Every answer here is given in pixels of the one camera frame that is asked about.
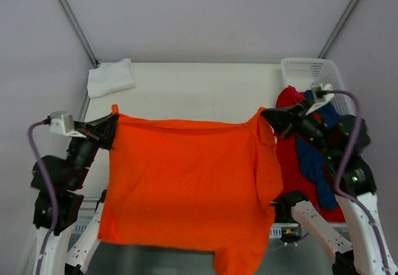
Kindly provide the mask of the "orange t shirt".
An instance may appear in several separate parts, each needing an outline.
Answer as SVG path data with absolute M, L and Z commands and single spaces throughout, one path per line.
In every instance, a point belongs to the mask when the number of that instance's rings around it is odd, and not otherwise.
M 98 238 L 209 251 L 217 274 L 254 274 L 283 188 L 270 124 L 120 114 Z

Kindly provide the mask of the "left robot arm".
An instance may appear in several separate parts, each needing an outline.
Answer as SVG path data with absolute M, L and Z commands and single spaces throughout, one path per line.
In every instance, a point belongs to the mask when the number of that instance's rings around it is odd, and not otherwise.
M 75 121 L 67 111 L 56 111 L 29 126 L 27 136 L 36 158 L 30 186 L 38 191 L 33 219 L 36 234 L 34 274 L 86 274 L 100 243 L 98 232 L 106 192 L 102 192 L 97 201 L 88 226 L 69 247 L 84 200 L 77 190 L 82 189 L 98 150 L 113 149 L 118 120 L 119 115 L 111 113 L 81 122 Z M 38 126 L 48 126 L 51 133 L 71 139 L 66 157 L 39 154 L 33 137 Z

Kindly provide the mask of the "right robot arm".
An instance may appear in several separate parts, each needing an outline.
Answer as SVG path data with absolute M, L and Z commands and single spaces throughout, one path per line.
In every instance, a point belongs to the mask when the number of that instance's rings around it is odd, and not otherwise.
M 382 232 L 373 172 L 361 157 L 371 142 L 364 120 L 347 106 L 307 100 L 261 115 L 279 142 L 298 138 L 297 158 L 304 168 L 313 170 L 310 154 L 319 154 L 320 178 L 334 193 L 350 239 L 343 238 L 298 188 L 277 199 L 277 219 L 304 226 L 330 257 L 333 274 L 397 274 Z

